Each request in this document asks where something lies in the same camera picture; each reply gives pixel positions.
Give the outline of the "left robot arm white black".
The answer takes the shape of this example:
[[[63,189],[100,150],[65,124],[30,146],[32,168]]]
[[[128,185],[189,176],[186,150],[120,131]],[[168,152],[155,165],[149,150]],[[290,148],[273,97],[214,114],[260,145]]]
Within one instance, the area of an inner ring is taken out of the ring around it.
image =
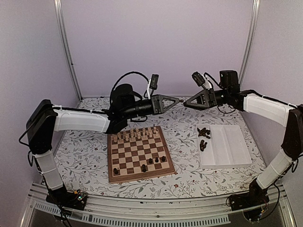
[[[54,132],[96,131],[115,134],[128,125],[128,120],[167,112],[179,103],[179,99],[165,95],[148,95],[143,98],[130,84],[121,84],[112,89],[110,107],[102,111],[75,109],[53,105],[44,99],[26,123],[22,136],[27,136],[25,144],[29,148],[27,159],[44,178],[52,198],[60,205],[70,202],[59,170],[54,160],[52,140]]]

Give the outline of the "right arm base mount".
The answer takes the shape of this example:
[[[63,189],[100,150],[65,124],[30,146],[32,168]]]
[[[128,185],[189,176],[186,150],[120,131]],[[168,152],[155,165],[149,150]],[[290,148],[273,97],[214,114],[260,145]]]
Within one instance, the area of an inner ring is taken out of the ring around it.
[[[251,208],[258,205],[265,205],[265,208],[256,208],[244,212],[244,217],[250,222],[261,220],[267,205],[269,197],[267,189],[262,189],[257,180],[254,179],[249,185],[249,191],[240,194],[232,194],[227,198],[227,205],[231,207],[232,211]]]

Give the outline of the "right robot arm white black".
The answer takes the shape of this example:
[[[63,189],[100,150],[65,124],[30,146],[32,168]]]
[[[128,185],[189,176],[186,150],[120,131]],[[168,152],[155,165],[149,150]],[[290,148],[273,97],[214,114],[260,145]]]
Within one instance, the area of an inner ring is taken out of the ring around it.
[[[303,106],[262,95],[253,89],[242,90],[238,73],[234,70],[220,71],[219,78],[216,81],[207,72],[194,72],[192,79],[202,90],[184,105],[197,110],[229,105],[243,112],[263,152],[267,148],[276,149],[262,155],[267,167],[252,181],[245,195],[246,204],[255,206],[263,199],[268,187],[283,178],[303,154]]]

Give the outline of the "wooden chess board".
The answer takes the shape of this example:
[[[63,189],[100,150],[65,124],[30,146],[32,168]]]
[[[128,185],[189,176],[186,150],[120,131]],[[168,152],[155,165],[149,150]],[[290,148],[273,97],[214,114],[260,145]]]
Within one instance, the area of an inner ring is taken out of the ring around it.
[[[107,136],[109,183],[127,183],[177,173],[162,128],[156,127],[160,128],[160,138],[151,140],[112,142],[110,135]],[[165,156],[165,162],[161,161],[162,156]],[[142,165],[146,165],[146,172],[142,171]],[[119,170],[119,175],[114,175],[114,168]]]

